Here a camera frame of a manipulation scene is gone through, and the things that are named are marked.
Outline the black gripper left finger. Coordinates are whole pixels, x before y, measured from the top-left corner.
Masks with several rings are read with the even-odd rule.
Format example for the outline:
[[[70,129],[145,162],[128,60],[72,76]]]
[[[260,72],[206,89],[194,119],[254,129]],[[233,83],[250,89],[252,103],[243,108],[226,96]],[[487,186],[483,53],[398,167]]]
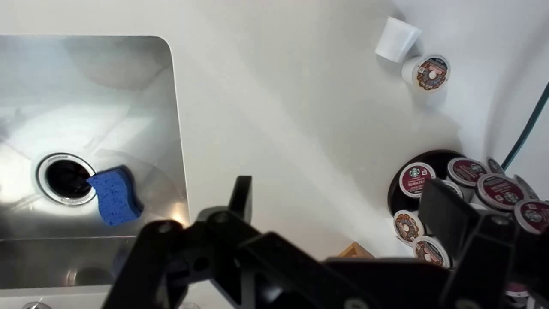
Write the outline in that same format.
[[[252,177],[238,175],[233,186],[233,192],[228,203],[228,210],[243,222],[252,218]]]

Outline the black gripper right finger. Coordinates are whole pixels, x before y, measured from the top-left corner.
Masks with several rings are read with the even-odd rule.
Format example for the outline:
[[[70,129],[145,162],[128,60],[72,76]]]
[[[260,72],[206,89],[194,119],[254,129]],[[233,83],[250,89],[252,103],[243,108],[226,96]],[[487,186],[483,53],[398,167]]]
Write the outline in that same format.
[[[427,180],[418,203],[418,218],[458,259],[480,215],[441,180]]]

